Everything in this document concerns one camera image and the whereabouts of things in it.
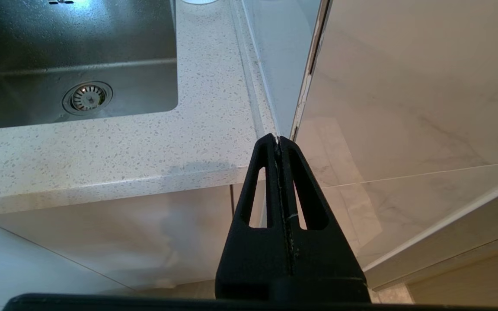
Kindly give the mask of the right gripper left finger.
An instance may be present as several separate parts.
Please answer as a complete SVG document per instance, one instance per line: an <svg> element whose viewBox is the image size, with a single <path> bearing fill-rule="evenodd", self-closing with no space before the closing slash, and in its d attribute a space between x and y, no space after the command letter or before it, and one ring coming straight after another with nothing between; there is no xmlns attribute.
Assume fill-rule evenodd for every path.
<svg viewBox="0 0 498 311"><path fill-rule="evenodd" d="M271 285L288 275L277 147L273 134L255 143L216 272L217 299L268 300ZM250 218L261 170L265 172L267 226L252 228Z"/></svg>

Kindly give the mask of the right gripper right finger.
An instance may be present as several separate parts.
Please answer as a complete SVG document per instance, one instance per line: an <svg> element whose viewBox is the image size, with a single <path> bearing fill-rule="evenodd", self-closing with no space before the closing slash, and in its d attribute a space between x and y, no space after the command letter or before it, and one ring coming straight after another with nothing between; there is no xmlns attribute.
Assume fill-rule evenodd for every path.
<svg viewBox="0 0 498 311"><path fill-rule="evenodd" d="M369 302L367 282L302 150L281 137L286 294L298 301Z"/></svg>

